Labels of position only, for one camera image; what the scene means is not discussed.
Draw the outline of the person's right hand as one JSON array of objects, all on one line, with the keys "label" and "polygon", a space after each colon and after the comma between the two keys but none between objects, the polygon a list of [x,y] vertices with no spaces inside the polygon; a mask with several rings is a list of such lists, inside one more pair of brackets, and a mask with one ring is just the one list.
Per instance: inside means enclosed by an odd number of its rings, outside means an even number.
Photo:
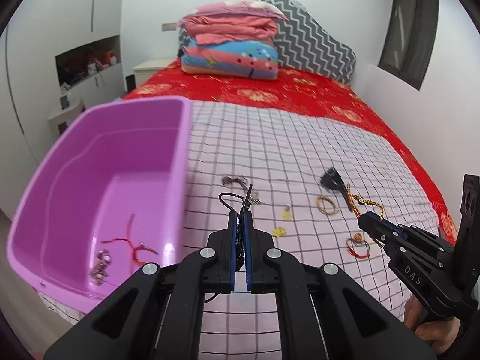
[{"label": "person's right hand", "polygon": [[405,303],[403,324],[414,330],[423,341],[431,342],[435,353],[445,353],[455,341],[461,326],[457,318],[420,323],[424,308],[422,303],[411,295]]}]

